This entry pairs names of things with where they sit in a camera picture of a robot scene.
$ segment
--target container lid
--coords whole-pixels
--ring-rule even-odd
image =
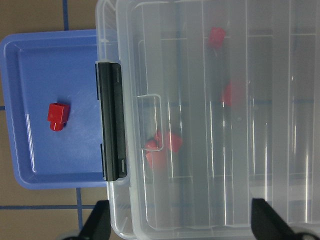
[[[14,34],[0,45],[13,170],[28,189],[105,186],[95,30]],[[70,106],[61,131],[49,105]]]
[[[319,232],[319,16],[317,1],[98,2],[99,60],[122,67],[120,236],[252,238],[252,198]]]

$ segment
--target beige floor tile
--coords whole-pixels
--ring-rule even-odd
[[[5,111],[0,111],[0,205],[76,205],[75,188],[28,190],[17,183],[5,114]]]
[[[70,30],[96,29],[97,0],[68,0]]]
[[[107,199],[107,187],[81,188],[82,205],[95,205],[99,200]]]
[[[83,209],[82,210],[82,222],[83,225],[86,223],[87,219],[89,218],[92,210],[90,209]],[[113,230],[111,231],[111,235],[109,240],[123,240],[121,237],[119,237]]]
[[[64,29],[62,0],[1,0],[0,40],[14,33]]]
[[[77,232],[76,209],[0,210],[0,239],[57,240]]]

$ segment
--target clear plastic container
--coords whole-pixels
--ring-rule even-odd
[[[122,67],[121,237],[251,239],[252,198],[320,233],[319,1],[100,0],[96,26]]]

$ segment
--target blue grout line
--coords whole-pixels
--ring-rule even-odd
[[[68,0],[62,0],[63,7],[63,29],[69,30],[69,18],[68,18]]]
[[[77,187],[75,189],[76,191],[76,206],[77,206],[77,211],[78,211],[78,227],[79,230],[81,231],[83,227],[82,223],[82,200],[81,200],[81,188]]]
[[[50,209],[77,209],[77,205],[6,205],[0,206],[0,210],[50,210]]]

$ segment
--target red block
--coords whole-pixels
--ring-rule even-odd
[[[231,107],[232,105],[232,83],[230,82],[223,90],[221,96],[221,102],[226,106]]]
[[[150,151],[145,155],[151,169],[163,171],[167,168],[167,151]]]
[[[221,27],[211,28],[211,32],[208,39],[209,45],[216,50],[221,48],[224,43],[225,36],[226,32]]]
[[[144,148],[149,150],[157,150],[159,147],[156,140],[151,139],[145,143]]]
[[[162,148],[162,134],[160,130],[156,131],[154,140],[156,140],[156,142],[158,143],[158,147]]]
[[[50,128],[53,131],[61,131],[64,123],[68,121],[70,106],[62,103],[51,103],[49,105],[48,118]]]
[[[172,152],[179,152],[180,147],[182,146],[182,138],[172,132],[168,132],[165,138],[166,147]]]

